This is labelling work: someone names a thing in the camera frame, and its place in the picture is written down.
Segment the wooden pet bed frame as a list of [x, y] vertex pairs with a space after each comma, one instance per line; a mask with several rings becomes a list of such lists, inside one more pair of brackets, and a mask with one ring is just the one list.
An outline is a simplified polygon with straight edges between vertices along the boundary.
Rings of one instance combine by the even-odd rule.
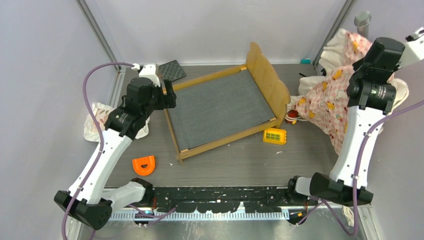
[[245, 63], [173, 85], [176, 107], [165, 117], [184, 159], [269, 128], [287, 115], [291, 95], [256, 42]]

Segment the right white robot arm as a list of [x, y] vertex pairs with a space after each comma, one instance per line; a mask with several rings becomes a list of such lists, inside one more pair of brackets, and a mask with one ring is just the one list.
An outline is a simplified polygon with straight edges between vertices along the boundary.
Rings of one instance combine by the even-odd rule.
[[369, 41], [343, 28], [323, 47], [319, 64], [325, 76], [300, 79], [299, 94], [288, 106], [286, 120], [307, 121], [330, 137], [338, 156], [329, 174], [294, 176], [285, 198], [299, 205], [316, 197], [347, 207], [366, 205], [368, 168], [385, 121], [409, 95], [396, 71], [424, 58], [424, 30], [406, 41], [378, 37]]

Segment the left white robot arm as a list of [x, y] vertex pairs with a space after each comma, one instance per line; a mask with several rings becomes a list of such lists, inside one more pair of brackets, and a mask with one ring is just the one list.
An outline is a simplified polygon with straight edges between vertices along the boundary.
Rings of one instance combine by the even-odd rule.
[[93, 230], [100, 230], [112, 213], [128, 205], [148, 207], [154, 200], [153, 186], [138, 177], [112, 191], [103, 190], [118, 160], [146, 126], [152, 112], [175, 107], [171, 80], [165, 79], [155, 86], [147, 77], [133, 78], [121, 105], [109, 113], [96, 152], [71, 187], [56, 193], [54, 202], [68, 216]]

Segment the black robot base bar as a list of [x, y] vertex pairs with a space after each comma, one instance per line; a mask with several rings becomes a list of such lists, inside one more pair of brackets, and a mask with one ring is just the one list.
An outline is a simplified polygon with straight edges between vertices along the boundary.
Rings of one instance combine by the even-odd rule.
[[298, 223], [317, 202], [285, 186], [155, 187], [140, 202], [136, 219], [155, 221], [287, 220]]

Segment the pink checkered duck blanket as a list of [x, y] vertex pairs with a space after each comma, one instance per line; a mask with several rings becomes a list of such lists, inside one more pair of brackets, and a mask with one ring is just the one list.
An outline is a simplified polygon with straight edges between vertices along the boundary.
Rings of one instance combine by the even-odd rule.
[[362, 59], [372, 43], [358, 33], [339, 29], [326, 44], [318, 63], [325, 76], [302, 77], [298, 95], [291, 97], [287, 112], [297, 111], [298, 121], [308, 121], [330, 137], [340, 153], [348, 127], [347, 88], [353, 63]]

